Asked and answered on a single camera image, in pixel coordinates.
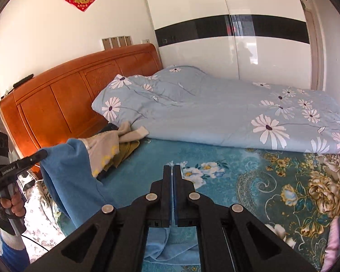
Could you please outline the person left hand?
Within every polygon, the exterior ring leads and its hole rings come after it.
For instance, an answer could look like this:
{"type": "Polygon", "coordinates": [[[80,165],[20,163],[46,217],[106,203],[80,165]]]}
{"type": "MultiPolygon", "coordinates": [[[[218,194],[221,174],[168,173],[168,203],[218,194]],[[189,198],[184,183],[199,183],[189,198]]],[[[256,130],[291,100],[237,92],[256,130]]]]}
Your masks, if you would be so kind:
{"type": "Polygon", "coordinates": [[[26,214],[24,201],[18,188],[15,189],[15,194],[11,197],[11,199],[1,198],[0,203],[4,209],[10,209],[17,217],[24,217],[26,214]]]}

